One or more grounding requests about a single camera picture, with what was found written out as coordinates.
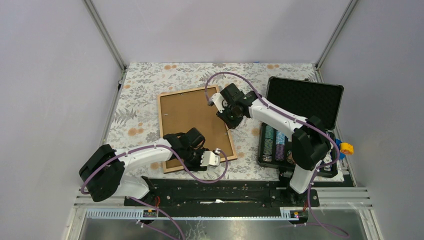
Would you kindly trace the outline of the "black picture frame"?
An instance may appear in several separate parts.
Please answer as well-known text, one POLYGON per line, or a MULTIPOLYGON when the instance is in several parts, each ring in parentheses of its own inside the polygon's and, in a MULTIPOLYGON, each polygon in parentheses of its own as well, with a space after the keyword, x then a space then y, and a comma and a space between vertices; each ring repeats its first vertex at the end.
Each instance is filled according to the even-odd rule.
POLYGON ((226 124, 216 115, 217 109, 208 106, 206 96, 219 90, 213 85, 158 95, 160 135, 186 133, 196 128, 205 137, 206 151, 220 149, 221 162, 238 158, 232 135, 226 124))

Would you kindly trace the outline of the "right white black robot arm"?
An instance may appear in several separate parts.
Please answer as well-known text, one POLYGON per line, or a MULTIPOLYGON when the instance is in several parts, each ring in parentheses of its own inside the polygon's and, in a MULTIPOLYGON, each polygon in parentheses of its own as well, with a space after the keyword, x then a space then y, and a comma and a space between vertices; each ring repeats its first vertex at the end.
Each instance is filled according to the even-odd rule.
POLYGON ((296 166, 286 198, 293 206, 301 205, 307 199, 306 190, 313 183, 318 166, 334 145, 321 120, 316 116, 306 118, 284 110, 255 89, 243 93, 233 83, 213 94, 208 104, 217 108, 216 115, 229 129, 237 128, 243 118, 251 118, 287 137, 296 166))

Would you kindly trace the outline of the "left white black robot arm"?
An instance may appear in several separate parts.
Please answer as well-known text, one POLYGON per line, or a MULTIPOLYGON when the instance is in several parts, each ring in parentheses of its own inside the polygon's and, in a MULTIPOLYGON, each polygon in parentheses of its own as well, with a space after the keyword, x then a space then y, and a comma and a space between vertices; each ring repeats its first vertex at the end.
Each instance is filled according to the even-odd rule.
POLYGON ((80 192, 90 195, 94 202, 110 197, 136 197, 144 206, 152 204, 155 192, 143 178, 129 173, 157 162, 178 160, 189 171, 204 171, 204 157, 210 150, 204 146, 205 137, 196 129, 169 133, 154 142, 129 149, 114 149, 110 144, 100 146, 78 174, 83 181, 80 192))

